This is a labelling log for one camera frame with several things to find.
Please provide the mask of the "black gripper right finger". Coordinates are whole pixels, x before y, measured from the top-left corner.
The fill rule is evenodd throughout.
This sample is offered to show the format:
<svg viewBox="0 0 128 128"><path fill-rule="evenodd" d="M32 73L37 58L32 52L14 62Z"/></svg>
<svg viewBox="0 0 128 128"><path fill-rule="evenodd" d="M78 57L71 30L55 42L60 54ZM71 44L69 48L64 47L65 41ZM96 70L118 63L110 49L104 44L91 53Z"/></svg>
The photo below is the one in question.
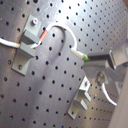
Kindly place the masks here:
<svg viewBox="0 0 128 128"><path fill-rule="evenodd" d="M91 53L88 57L91 61L107 60L110 67L115 70L119 65L128 62L128 44L114 49L105 49L103 52Z"/></svg>

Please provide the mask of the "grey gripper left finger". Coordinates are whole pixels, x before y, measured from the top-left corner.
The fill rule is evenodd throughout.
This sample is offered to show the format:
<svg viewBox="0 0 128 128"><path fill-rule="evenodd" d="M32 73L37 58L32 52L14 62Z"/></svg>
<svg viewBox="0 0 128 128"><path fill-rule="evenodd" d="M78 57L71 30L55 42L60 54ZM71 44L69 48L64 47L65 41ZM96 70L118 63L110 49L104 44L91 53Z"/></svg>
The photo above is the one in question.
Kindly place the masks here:
<svg viewBox="0 0 128 128"><path fill-rule="evenodd" d="M126 74L126 67L119 65L112 69L108 61L89 61L83 64L86 77L93 85L105 84L106 90L112 94L120 95Z"/></svg>

